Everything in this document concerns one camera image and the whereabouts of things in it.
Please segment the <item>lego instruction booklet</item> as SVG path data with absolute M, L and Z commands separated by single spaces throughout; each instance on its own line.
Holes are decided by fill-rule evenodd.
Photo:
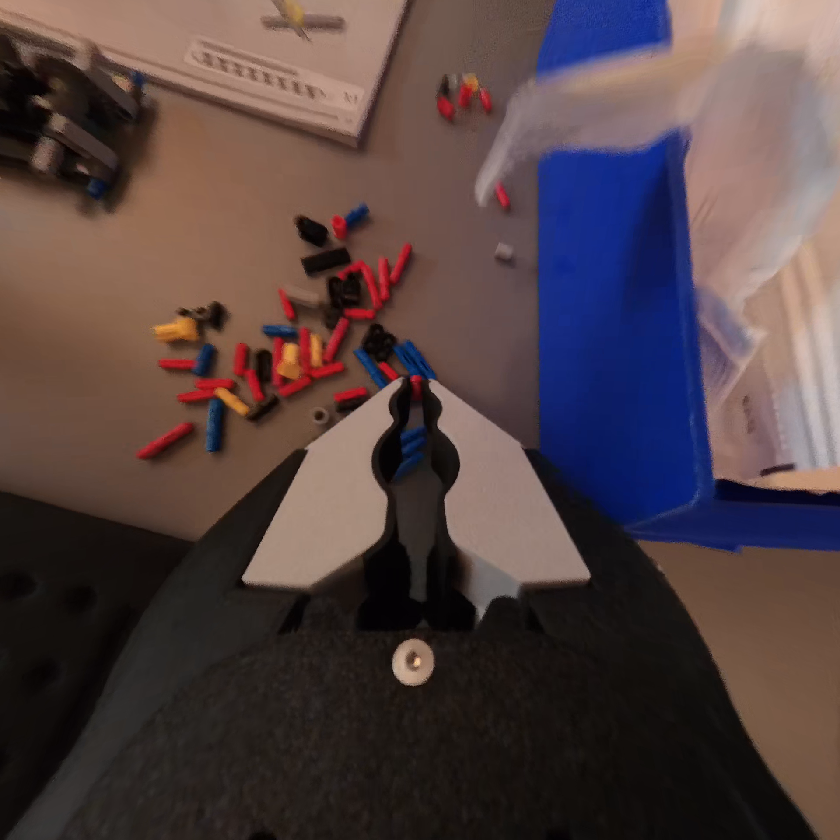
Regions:
M 406 1 L 2 1 L 2 26 L 94 45 L 154 84 L 357 146 Z

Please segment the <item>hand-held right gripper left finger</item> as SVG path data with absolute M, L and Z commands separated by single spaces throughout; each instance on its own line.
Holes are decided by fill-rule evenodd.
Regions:
M 396 380 L 305 448 L 244 586 L 328 597 L 362 629 L 422 622 L 390 486 L 411 396 L 410 382 Z

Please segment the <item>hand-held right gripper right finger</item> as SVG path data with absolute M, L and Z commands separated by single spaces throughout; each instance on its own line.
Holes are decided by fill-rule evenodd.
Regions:
M 466 631 L 496 599 L 588 585 L 592 574 L 519 441 L 438 381 L 423 387 L 423 416 L 440 482 L 428 625 Z

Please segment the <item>torn white paper bags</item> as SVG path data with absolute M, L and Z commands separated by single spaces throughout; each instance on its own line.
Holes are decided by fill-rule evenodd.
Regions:
M 669 35 L 519 88 L 475 197 L 548 152 L 687 142 L 690 274 L 713 475 L 838 493 L 838 2 L 664 2 Z

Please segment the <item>blue plastic bin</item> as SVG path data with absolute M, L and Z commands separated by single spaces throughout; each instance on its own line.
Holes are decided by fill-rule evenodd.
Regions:
M 664 2 L 556 2 L 536 81 L 651 35 Z M 542 451 L 638 539 L 837 551 L 838 493 L 713 475 L 686 150 L 538 154 Z

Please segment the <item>pile of small lego pins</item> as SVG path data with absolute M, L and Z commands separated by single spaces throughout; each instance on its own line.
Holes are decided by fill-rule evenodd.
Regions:
M 399 341 L 376 317 L 391 299 L 413 258 L 405 242 L 395 260 L 382 256 L 376 267 L 352 259 L 344 245 L 348 236 L 369 220 L 370 208 L 360 203 L 332 216 L 329 226 L 298 215 L 293 223 L 299 237 L 314 251 L 301 258 L 307 277 L 321 279 L 323 289 L 278 289 L 284 322 L 261 327 L 270 348 L 245 342 L 234 346 L 230 376 L 213 376 L 217 347 L 205 341 L 207 330 L 220 331 L 228 318 L 226 307 L 211 301 L 200 308 L 179 308 L 175 318 L 152 329 L 166 345 L 192 345 L 192 356 L 167 355 L 156 361 L 167 373 L 190 375 L 193 386 L 176 394 L 181 405 L 204 405 L 205 451 L 219 454 L 224 446 L 226 417 L 232 413 L 260 424 L 282 401 L 346 371 L 340 360 L 345 340 L 359 323 L 366 329 L 352 355 L 374 388 L 384 389 L 400 379 L 421 375 L 425 383 L 438 377 L 424 354 L 410 340 Z

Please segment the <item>lego car chassis assembly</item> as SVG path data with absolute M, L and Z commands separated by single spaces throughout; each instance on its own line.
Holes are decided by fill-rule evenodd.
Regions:
M 149 138 L 144 74 L 92 42 L 2 22 L 2 166 L 83 191 L 112 210 Z

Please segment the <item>small lego pin cluster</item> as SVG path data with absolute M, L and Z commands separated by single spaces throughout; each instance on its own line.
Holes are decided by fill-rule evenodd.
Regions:
M 438 116 L 453 123 L 456 115 L 478 109 L 487 116 L 495 107 L 490 91 L 474 72 L 445 73 L 435 90 L 435 108 Z

